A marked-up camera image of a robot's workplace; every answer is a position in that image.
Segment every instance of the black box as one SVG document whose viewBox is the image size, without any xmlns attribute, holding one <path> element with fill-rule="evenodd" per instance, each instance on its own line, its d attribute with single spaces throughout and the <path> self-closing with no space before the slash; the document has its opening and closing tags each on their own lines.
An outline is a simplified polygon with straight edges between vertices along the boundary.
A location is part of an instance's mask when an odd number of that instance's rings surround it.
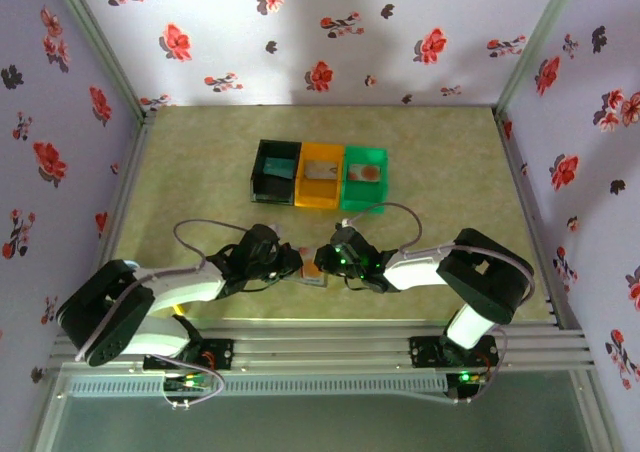
<svg viewBox="0 0 640 452">
<path fill-rule="evenodd" d="M 260 141 L 251 173 L 252 202 L 293 205 L 301 146 L 301 142 L 264 139 Z M 267 158 L 293 160 L 295 162 L 293 178 L 265 174 L 263 170 Z"/>
</svg>

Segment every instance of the glass panel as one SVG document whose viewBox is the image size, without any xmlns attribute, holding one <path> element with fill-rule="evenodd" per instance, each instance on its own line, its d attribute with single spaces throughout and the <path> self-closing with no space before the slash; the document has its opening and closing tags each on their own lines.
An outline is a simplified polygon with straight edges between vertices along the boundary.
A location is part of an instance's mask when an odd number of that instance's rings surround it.
<svg viewBox="0 0 640 452">
<path fill-rule="evenodd" d="M 56 452 L 591 450 L 568 373 L 504 373 L 470 406 L 394 396 L 70 398 Z"/>
</svg>

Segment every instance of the white wall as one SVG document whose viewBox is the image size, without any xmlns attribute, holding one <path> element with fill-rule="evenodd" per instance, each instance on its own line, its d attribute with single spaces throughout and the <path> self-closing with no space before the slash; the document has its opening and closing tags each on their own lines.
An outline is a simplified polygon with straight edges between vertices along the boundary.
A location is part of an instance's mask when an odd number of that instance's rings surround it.
<svg viewBox="0 0 640 452">
<path fill-rule="evenodd" d="M 60 28 L 47 29 L 43 6 Z M 90 273 L 96 215 L 110 204 L 118 180 L 111 166 L 134 120 L 62 0 L 2 0 L 2 10 L 0 69 L 15 65 L 23 82 L 0 82 L 0 451 L 16 452 L 60 333 L 52 320 Z M 53 57 L 60 46 L 66 63 Z M 90 87 L 110 112 L 100 105 L 96 117 Z"/>
<path fill-rule="evenodd" d="M 86 0 L 141 99 L 403 105 L 411 95 L 412 105 L 487 105 L 497 102 L 523 44 L 489 49 L 489 43 L 528 40 L 549 0 L 283 0 L 266 15 L 258 11 L 259 0 L 120 1 Z M 393 15 L 384 18 L 388 4 Z M 336 23 L 352 12 L 360 16 L 349 21 L 353 33 L 335 31 L 336 38 L 329 38 L 322 19 Z M 159 41 L 170 23 L 189 47 L 166 58 Z M 425 64 L 422 53 L 414 62 L 416 44 L 434 29 L 446 39 L 442 52 L 432 55 L 437 62 Z M 266 50 L 270 41 L 276 43 L 273 53 Z M 440 50 L 438 40 L 432 42 L 428 48 Z M 321 93 L 307 90 L 305 81 L 319 61 L 333 72 L 329 90 Z M 228 73 L 237 78 L 225 79 Z M 365 85 L 367 76 L 377 83 Z M 216 93 L 207 77 L 234 88 Z M 456 86 L 460 95 L 443 96 L 442 88 Z"/>
<path fill-rule="evenodd" d="M 640 0 L 570 0 L 508 108 L 509 146 L 527 164 L 548 260 L 556 261 L 629 451 L 638 450 L 640 412 L 640 121 L 629 112 L 637 107 L 640 115 L 639 18 Z M 601 26 L 606 44 L 597 47 Z M 567 34 L 579 44 L 573 58 L 563 50 Z M 556 78 L 541 96 L 535 77 L 555 57 Z M 613 91 L 618 100 L 604 107 Z M 561 155 L 555 190 L 549 169 Z"/>
</svg>

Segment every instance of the orange box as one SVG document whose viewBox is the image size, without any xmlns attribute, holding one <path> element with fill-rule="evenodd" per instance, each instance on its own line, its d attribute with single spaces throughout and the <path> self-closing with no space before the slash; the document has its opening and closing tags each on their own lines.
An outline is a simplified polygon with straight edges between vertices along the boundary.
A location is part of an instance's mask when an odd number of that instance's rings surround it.
<svg viewBox="0 0 640 452">
<path fill-rule="evenodd" d="M 300 161 L 296 172 L 296 207 L 315 207 L 319 209 L 337 209 L 340 206 L 342 186 L 342 167 L 344 166 L 344 145 L 317 144 L 303 142 L 300 148 Z M 318 160 L 338 165 L 336 180 L 307 179 L 304 175 L 305 162 Z"/>
</svg>

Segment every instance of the storage bin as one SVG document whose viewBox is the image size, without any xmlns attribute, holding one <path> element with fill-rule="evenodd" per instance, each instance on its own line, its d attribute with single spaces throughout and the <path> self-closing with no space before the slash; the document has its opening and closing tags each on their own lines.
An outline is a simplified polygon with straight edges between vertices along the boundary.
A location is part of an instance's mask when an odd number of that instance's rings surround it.
<svg viewBox="0 0 640 452">
<path fill-rule="evenodd" d="M 301 145 L 282 140 L 260 141 L 251 173 L 252 202 L 293 205 Z"/>
<path fill-rule="evenodd" d="M 305 177 L 305 163 L 314 160 L 335 163 L 338 168 L 336 180 Z M 295 205 L 297 207 L 337 209 L 340 205 L 343 162 L 344 145 L 303 142 L 296 175 Z"/>
<path fill-rule="evenodd" d="M 349 166 L 351 164 L 380 167 L 380 180 L 378 182 L 348 180 Z M 345 148 L 340 208 L 342 210 L 364 210 L 373 204 L 384 202 L 387 199 L 388 189 L 387 151 L 385 149 L 348 145 Z M 373 214 L 381 214 L 383 212 L 384 207 L 376 207 L 371 211 Z"/>
</svg>

